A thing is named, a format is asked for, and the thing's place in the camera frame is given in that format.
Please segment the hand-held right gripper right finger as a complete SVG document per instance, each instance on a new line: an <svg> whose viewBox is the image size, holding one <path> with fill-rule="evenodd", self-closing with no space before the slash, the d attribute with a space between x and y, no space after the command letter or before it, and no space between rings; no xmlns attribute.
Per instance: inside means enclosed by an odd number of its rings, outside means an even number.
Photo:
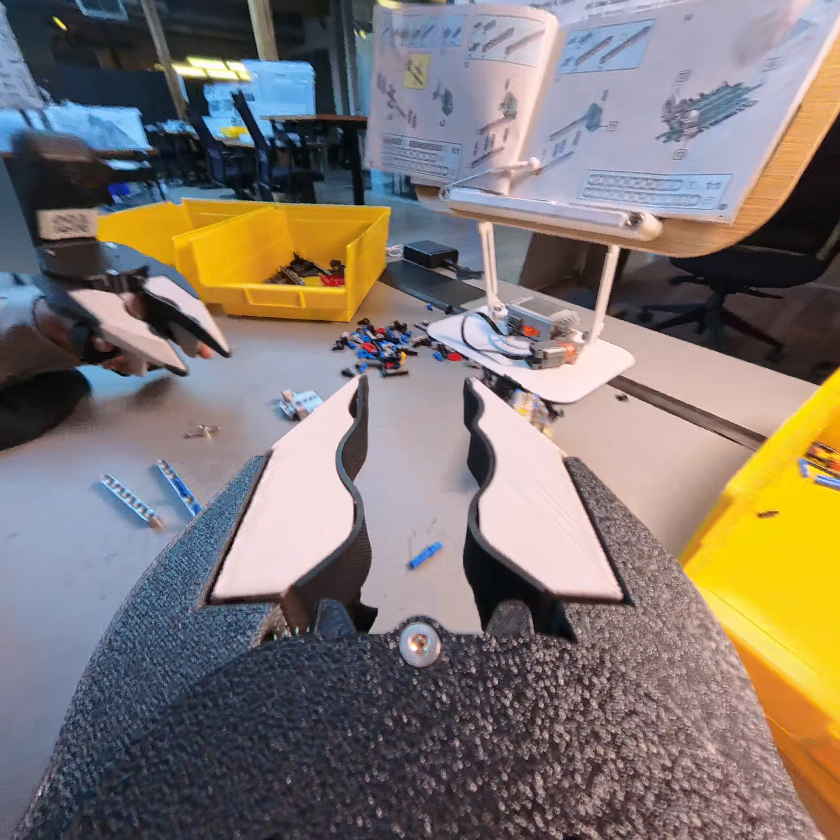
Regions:
<svg viewBox="0 0 840 840"><path fill-rule="evenodd" d="M480 627L515 608L543 635L575 635L569 607L625 610L625 582L561 450L477 378L463 386L469 503L464 573Z"/></svg>

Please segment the dark object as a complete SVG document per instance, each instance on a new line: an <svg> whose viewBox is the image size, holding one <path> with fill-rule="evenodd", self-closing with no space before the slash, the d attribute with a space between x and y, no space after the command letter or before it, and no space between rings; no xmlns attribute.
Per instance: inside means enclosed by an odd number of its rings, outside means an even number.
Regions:
<svg viewBox="0 0 840 840"><path fill-rule="evenodd" d="M26 445L56 428L91 393L78 370L49 371L1 389L1 450Z"/></svg>

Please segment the yellow bin with grey beams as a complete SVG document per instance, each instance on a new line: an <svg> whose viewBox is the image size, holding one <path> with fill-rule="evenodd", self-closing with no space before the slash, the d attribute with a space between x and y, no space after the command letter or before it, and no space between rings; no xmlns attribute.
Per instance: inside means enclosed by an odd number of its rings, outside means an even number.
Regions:
<svg viewBox="0 0 840 840"><path fill-rule="evenodd" d="M183 198L179 203L153 203L101 215L97 238L103 243L128 246L175 267L175 240L178 237L274 205L238 199L190 197Z"/></svg>

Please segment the wooden post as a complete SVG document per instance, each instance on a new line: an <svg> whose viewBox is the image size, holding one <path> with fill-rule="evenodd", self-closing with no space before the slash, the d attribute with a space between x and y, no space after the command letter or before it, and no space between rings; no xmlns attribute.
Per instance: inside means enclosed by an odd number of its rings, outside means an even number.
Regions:
<svg viewBox="0 0 840 840"><path fill-rule="evenodd" d="M150 30L150 36L152 38L155 53L164 72L164 77L171 94L177 118L184 123L188 123L190 121L188 106L181 90L180 82L178 80L179 77L172 64L171 52L165 37L164 28L161 23L156 2L143 0L140 1L140 5L142 7L143 17L148 29Z"/></svg>

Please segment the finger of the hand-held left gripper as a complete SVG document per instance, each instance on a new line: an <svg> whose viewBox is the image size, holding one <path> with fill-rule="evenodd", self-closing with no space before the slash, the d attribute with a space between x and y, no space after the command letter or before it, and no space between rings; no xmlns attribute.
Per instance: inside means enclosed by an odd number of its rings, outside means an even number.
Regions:
<svg viewBox="0 0 840 840"><path fill-rule="evenodd" d="M188 367L170 341L125 307L121 297L97 289L69 290L69 299L89 316L101 336L123 353L133 354L145 363L156 364L175 375L186 376Z"/></svg>
<svg viewBox="0 0 840 840"><path fill-rule="evenodd" d="M147 277L141 282L148 323L161 329L188 355L195 355L193 344L205 345L228 359L228 342L213 316L194 294L168 276Z"/></svg>

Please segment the wooden background table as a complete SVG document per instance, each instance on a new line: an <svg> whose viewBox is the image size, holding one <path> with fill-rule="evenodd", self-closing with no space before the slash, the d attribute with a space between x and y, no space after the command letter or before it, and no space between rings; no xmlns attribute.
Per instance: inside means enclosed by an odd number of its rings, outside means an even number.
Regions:
<svg viewBox="0 0 840 840"><path fill-rule="evenodd" d="M272 125L282 125L285 129L296 130L300 127L339 129L343 133L343 147L350 163L353 204L364 205L364 177L360 136L366 131L367 118L364 115L346 114L302 114L302 115L266 115L260 116Z"/></svg>

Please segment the black office chair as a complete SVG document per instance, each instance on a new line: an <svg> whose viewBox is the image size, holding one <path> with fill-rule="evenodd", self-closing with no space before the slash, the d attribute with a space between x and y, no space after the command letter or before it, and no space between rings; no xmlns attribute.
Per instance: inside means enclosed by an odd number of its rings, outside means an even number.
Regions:
<svg viewBox="0 0 840 840"><path fill-rule="evenodd" d="M241 200L273 202L284 196L288 202L315 204L323 173L313 163L306 137L281 129L264 133L241 88L234 90L232 102L245 125L246 140L222 141L204 118L191 115L211 181Z"/></svg>
<svg viewBox="0 0 840 840"><path fill-rule="evenodd" d="M670 313L654 330L687 324L698 334L710 335L712 349L726 353L726 328L769 347L767 361L784 357L784 344L726 308L736 295L780 300L778 291L819 280L838 257L839 250L839 120L836 119L782 207L763 226L741 242L715 253L672 258L680 275L670 286L706 287L708 299L699 304L647 304L637 322L650 324L656 313Z"/></svg>

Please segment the pile of blue black pins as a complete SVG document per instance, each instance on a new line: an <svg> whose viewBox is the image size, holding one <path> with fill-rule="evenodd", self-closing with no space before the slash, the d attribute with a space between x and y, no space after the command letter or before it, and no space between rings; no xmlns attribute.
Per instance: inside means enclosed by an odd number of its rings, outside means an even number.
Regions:
<svg viewBox="0 0 840 840"><path fill-rule="evenodd" d="M839 490L839 451L820 441L810 443L799 458L801 475L820 487Z"/></svg>

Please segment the white storage box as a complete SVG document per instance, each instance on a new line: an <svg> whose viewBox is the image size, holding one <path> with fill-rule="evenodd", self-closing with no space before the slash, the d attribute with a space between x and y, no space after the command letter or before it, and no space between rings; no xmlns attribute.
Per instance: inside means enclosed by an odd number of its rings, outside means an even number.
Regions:
<svg viewBox="0 0 840 840"><path fill-rule="evenodd" d="M244 60L248 85L243 87L256 119L310 116L316 112L316 74L307 61Z"/></svg>

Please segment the black power adapter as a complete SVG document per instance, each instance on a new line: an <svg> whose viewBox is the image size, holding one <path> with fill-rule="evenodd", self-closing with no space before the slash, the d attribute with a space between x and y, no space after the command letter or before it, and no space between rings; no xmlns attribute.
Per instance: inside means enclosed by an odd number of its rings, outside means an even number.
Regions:
<svg viewBox="0 0 840 840"><path fill-rule="evenodd" d="M432 240L420 240L404 245L402 258L430 270L440 268L454 270L458 265L459 252L456 248Z"/></svg>

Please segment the yellow bin with small pins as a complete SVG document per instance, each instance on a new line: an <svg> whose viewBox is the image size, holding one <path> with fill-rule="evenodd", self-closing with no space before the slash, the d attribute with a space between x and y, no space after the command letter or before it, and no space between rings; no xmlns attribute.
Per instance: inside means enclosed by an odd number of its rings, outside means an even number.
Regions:
<svg viewBox="0 0 840 840"><path fill-rule="evenodd" d="M826 838L839 817L839 490L802 476L839 450L839 372L749 458L681 555L730 636L773 738Z"/></svg>

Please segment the grey orange toy motor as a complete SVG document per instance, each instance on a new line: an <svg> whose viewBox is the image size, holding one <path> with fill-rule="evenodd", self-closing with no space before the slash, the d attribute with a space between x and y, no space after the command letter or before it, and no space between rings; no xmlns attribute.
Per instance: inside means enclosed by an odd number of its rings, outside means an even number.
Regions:
<svg viewBox="0 0 840 840"><path fill-rule="evenodd" d="M585 348L585 341L550 339L532 342L525 361L533 370L551 370L567 364L576 364Z"/></svg>

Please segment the long grey toy beam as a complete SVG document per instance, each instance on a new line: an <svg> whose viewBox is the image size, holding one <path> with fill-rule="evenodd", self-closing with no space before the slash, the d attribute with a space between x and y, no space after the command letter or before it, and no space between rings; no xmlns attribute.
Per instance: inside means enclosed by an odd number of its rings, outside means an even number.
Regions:
<svg viewBox="0 0 840 840"><path fill-rule="evenodd" d="M130 488L126 487L119 479L111 474L100 477L99 485L117 498L127 509L143 521L148 527L162 530L163 520L155 509L143 501Z"/></svg>
<svg viewBox="0 0 840 840"><path fill-rule="evenodd" d="M173 489L185 509L192 518L196 518L203 510L201 502L190 490L178 471L165 459L159 458L156 463L158 470Z"/></svg>

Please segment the silver toy engine block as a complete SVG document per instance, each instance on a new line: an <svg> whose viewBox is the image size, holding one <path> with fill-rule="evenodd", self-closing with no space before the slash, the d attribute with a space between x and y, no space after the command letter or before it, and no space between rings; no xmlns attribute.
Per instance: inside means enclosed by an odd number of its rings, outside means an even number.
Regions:
<svg viewBox="0 0 840 840"><path fill-rule="evenodd" d="M294 422L309 416L323 404L323 399L315 391L294 392L287 390L276 400L276 408L282 415Z"/></svg>

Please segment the white wooden book stand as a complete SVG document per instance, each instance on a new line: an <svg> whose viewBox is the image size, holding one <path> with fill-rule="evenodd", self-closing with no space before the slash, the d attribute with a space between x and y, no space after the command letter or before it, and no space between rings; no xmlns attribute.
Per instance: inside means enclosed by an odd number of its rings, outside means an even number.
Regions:
<svg viewBox="0 0 840 840"><path fill-rule="evenodd" d="M561 404L576 403L613 377L628 371L634 364L634 357L625 349L604 341L602 331L606 320L607 305L616 276L618 256L622 249L646 250L653 254L687 256L689 246L697 246L700 253L713 249L715 235L722 228L727 230L740 224L746 218L744 205L756 203L754 195L759 193L758 184L769 175L771 161L783 142L784 136L801 110L809 90L812 89L827 58L838 45L838 37L825 56L811 86L799 108L788 123L779 143L767 160L763 171L754 183L751 192L740 206L737 216L728 224L705 222L697 219L664 218L647 213L624 212L602 206L561 205L553 208L553 214L524 213L522 210L504 211L498 206L479 204L489 194L465 191L456 202L440 192L441 208L450 213L470 217L477 221L484 260L486 303L476 318L466 315L448 318L434 330L437 340L449 344L464 356L483 363L487 369L508 375L525 389L536 395ZM506 332L507 305L497 293L497 268L492 223L506 224L531 229L534 232L555 237L576 238L606 246L600 285L595 300L595 309L590 322L580 326L581 341L585 347L576 364L567 364L551 370L533 370L526 364L530 344L522 337L514 337L513 344L505 346L496 329Z"/></svg>

